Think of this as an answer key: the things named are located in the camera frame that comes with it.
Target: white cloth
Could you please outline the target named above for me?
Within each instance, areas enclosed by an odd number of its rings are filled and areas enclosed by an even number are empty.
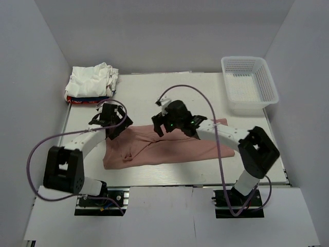
[[[95,67],[73,67],[72,75],[65,88],[65,96],[112,97],[119,70],[106,63]]]

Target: black mount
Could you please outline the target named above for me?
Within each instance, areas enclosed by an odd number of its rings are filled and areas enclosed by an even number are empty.
[[[122,106],[117,104],[104,103],[102,106],[102,112],[96,114],[89,122],[90,125],[100,125],[102,127],[113,126],[120,123],[124,118],[124,111]],[[113,140],[122,131],[133,124],[133,121],[127,116],[125,121],[114,129],[106,129],[106,137]]]
[[[239,153],[246,171],[254,178],[263,179],[280,153],[266,132],[256,126],[246,138],[239,140]]]
[[[60,165],[68,164],[67,170]],[[78,149],[51,147],[48,151],[43,185],[48,189],[78,194],[84,183],[83,155]]]
[[[223,190],[214,190],[215,196],[212,197],[212,200],[215,202],[215,213],[217,219],[227,219],[227,218],[263,218],[264,212],[263,209],[254,210],[255,208],[258,208],[263,205],[261,194],[259,190],[255,191],[255,194],[251,198],[248,206],[245,208],[245,210],[242,211],[242,213],[235,217],[231,214],[227,202],[224,196]],[[242,199],[235,195],[232,190],[227,191],[228,198],[230,200],[232,207],[238,207],[241,208],[243,204],[245,203],[245,199]]]
[[[181,100],[171,102],[165,110],[167,111],[166,115],[163,116],[160,112],[152,117],[154,131],[160,137],[163,136],[161,129],[161,125],[163,125],[167,133],[172,132],[174,129],[180,129],[185,135],[198,138],[196,129],[199,128],[203,120],[207,119],[206,117],[199,115],[192,116]]]

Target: cable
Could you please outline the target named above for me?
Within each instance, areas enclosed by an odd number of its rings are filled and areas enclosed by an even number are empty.
[[[114,99],[104,99],[102,101],[100,101],[97,106],[99,106],[100,104],[103,104],[104,102],[107,102],[107,101],[113,101],[113,102],[116,102],[118,104],[120,104],[123,108],[124,108],[124,118],[123,120],[118,123],[117,125],[113,125],[113,126],[107,126],[107,127],[99,127],[99,128],[94,128],[94,129],[86,129],[86,130],[79,130],[79,131],[72,131],[72,132],[67,132],[67,133],[61,133],[61,134],[56,134],[56,135],[52,135],[52,136],[49,136],[43,140],[41,140],[40,142],[38,142],[31,150],[28,158],[27,158],[27,162],[26,162],[26,174],[27,174],[27,180],[29,182],[29,185],[32,189],[32,191],[34,192],[34,194],[44,200],[44,201],[47,201],[47,202],[57,202],[57,201],[62,201],[64,199],[67,199],[67,198],[70,198],[70,197],[74,197],[74,196],[78,196],[78,195],[69,195],[69,196],[65,196],[65,197],[62,197],[62,198],[57,198],[57,199],[50,199],[50,198],[46,198],[46,197],[43,197],[42,195],[40,195],[38,193],[38,191],[36,190],[36,188],[34,187],[33,183],[32,183],[32,178],[31,178],[31,172],[30,172],[30,163],[31,163],[31,159],[32,159],[32,156],[34,154],[34,152],[36,151],[36,149],[44,142],[50,140],[50,139],[53,139],[53,138],[56,138],[56,137],[59,137],[59,136],[65,136],[65,135],[73,135],[73,134],[80,134],[80,133],[87,133],[87,132],[90,132],[90,131],[98,131],[98,130],[104,130],[104,129],[112,129],[112,128],[116,128],[118,127],[119,125],[121,125],[125,119],[127,118],[127,108],[118,100],[114,100]],[[92,199],[104,199],[103,197],[100,197],[100,198],[97,198],[97,197],[92,197]]]
[[[108,203],[106,206],[101,208],[101,211],[104,211],[105,209],[107,209],[108,207],[110,207],[113,204],[113,202]]]
[[[252,213],[253,213],[253,212],[257,212],[257,211],[263,209],[263,208],[266,206],[266,204],[269,202],[269,199],[271,198],[271,195],[272,195],[272,182],[271,182],[271,179],[269,179],[268,176],[265,175],[265,177],[267,178],[267,180],[268,180],[268,184],[269,184],[269,193],[268,193],[267,199],[266,199],[266,201],[263,203],[262,206],[260,206],[259,208],[256,208],[256,209],[252,210],[252,211],[251,211]]]
[[[250,206],[251,206],[251,200],[249,201],[249,204],[248,204],[248,206],[245,208],[245,210],[248,210],[248,209],[250,208]]]
[[[124,215],[124,211],[122,210],[122,208],[119,206],[119,204],[113,200],[112,198],[109,197],[92,197],[92,196],[87,196],[88,199],[92,199],[92,200],[109,200],[111,202],[114,203],[114,205],[116,205],[116,207],[120,210],[120,212],[122,213],[122,215]]]
[[[216,137],[216,144],[217,144],[217,153],[218,153],[218,162],[219,162],[219,165],[220,165],[220,172],[221,172],[221,179],[222,179],[222,184],[223,184],[223,192],[224,192],[224,197],[225,197],[225,200],[226,200],[226,203],[227,203],[227,206],[231,212],[231,214],[234,216],[234,217],[238,217],[242,212],[243,210],[245,209],[245,207],[248,205],[249,201],[251,200],[251,198],[254,196],[255,192],[256,192],[256,188],[257,186],[254,187],[254,189],[251,191],[248,199],[245,201],[245,203],[242,205],[242,207],[240,208],[240,210],[235,213],[233,211],[233,208],[232,208],[232,205],[231,205],[231,202],[230,202],[230,199],[228,197],[228,194],[227,194],[227,189],[226,189],[226,184],[225,184],[225,178],[224,178],[224,170],[223,170],[223,164],[222,164],[222,156],[221,156],[221,149],[220,149],[220,138],[218,136],[218,129],[217,129],[217,124],[216,124],[216,115],[215,115],[215,111],[209,101],[209,99],[197,88],[193,87],[193,86],[190,86],[190,85],[184,85],[184,84],[179,84],[179,85],[175,85],[175,86],[171,86],[169,87],[168,89],[166,89],[162,94],[161,96],[159,97],[158,100],[161,100],[161,98],[165,95],[166,92],[168,92],[169,90],[175,88],[175,87],[189,87],[195,91],[197,91],[199,94],[201,94],[201,96],[206,100],[206,102],[208,103],[209,107],[210,107],[210,110],[211,110],[211,113],[212,113],[212,118],[213,118],[213,121],[214,121],[214,128],[215,128],[215,137]]]

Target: pink cloth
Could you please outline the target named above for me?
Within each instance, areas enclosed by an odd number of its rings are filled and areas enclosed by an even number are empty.
[[[219,119],[227,125],[226,119]],[[153,131],[153,125],[130,126],[114,140],[106,139],[103,159],[105,169],[122,169],[142,165],[204,161],[218,158],[216,142],[198,140],[175,129],[163,137]],[[234,150],[221,145],[222,158],[234,156]]]

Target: colorful folded cloth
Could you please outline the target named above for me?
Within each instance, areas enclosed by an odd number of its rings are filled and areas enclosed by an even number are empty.
[[[70,104],[97,104],[104,99],[109,99],[109,97],[103,96],[90,98],[75,98],[71,96],[66,96],[66,101]]]

